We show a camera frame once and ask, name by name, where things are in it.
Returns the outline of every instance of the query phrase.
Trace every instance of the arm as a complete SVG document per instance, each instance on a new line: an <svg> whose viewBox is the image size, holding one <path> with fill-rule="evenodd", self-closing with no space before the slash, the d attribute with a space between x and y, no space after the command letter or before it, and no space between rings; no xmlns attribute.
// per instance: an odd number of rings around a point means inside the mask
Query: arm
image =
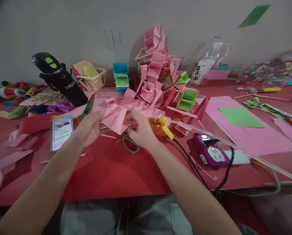
<svg viewBox="0 0 292 235"><path fill-rule="evenodd" d="M103 113L95 112L82 120L36 180L1 219L0 234L42 233L59 205L83 148L100 135L99 121Z"/></svg>
<svg viewBox="0 0 292 235"><path fill-rule="evenodd" d="M194 230L202 234L241 234L233 220L205 188L153 133L149 121L132 110L138 128L128 128L131 139L154 157L172 193Z"/></svg>

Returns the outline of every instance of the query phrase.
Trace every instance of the yellow glue gun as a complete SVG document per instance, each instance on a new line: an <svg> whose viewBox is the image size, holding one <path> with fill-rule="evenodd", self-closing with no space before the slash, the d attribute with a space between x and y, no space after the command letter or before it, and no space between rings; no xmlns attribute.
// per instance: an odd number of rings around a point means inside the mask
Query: yellow glue gun
<svg viewBox="0 0 292 235"><path fill-rule="evenodd" d="M166 117L150 117L148 120L151 125L156 126L158 129L163 131L163 133L166 135L167 141L173 140L173 134L167 127L168 119Z"/></svg>

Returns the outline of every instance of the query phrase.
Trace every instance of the yellow-green paper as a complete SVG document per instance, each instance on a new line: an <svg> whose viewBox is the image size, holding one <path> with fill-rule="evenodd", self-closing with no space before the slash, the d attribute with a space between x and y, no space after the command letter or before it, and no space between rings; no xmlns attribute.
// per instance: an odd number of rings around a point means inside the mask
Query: yellow-green paper
<svg viewBox="0 0 292 235"><path fill-rule="evenodd" d="M263 14L268 10L270 5L256 6L254 10L248 15L248 17L242 23L242 26L255 25L263 16Z"/></svg>
<svg viewBox="0 0 292 235"><path fill-rule="evenodd" d="M265 128L244 108L218 108L233 126Z"/></svg>

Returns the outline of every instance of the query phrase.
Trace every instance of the hand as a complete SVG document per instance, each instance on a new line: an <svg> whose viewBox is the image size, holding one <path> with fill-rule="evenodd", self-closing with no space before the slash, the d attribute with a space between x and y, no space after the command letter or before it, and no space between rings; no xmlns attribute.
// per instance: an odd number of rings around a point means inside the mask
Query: hand
<svg viewBox="0 0 292 235"><path fill-rule="evenodd" d="M138 124L136 130L133 130L131 126L126 129L126 132L136 144L148 150L159 142L147 117L133 109L131 109L127 115Z"/></svg>
<svg viewBox="0 0 292 235"><path fill-rule="evenodd" d="M85 148L93 143L100 134L110 131L109 128L100 129L105 127L104 124L100 123L104 113L105 110L100 110L83 118L71 135L71 138Z"/></svg>

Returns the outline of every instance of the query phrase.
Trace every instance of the water bottle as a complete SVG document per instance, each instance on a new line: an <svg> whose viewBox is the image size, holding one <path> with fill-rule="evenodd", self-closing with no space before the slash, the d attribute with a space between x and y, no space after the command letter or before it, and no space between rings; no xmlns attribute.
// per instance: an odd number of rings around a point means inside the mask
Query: water bottle
<svg viewBox="0 0 292 235"><path fill-rule="evenodd" d="M56 58L47 52L39 52L32 56L33 63L43 73L39 75L54 91L59 91L74 106L79 107L87 103L88 98L76 81Z"/></svg>
<svg viewBox="0 0 292 235"><path fill-rule="evenodd" d="M189 77L191 80L187 84L187 87L197 89L205 75L210 71L212 66L218 60L219 48L223 45L223 43L220 42L220 39L220 36L215 36L210 46L208 47L207 54L205 54L205 56L195 64L193 71L190 73Z"/></svg>

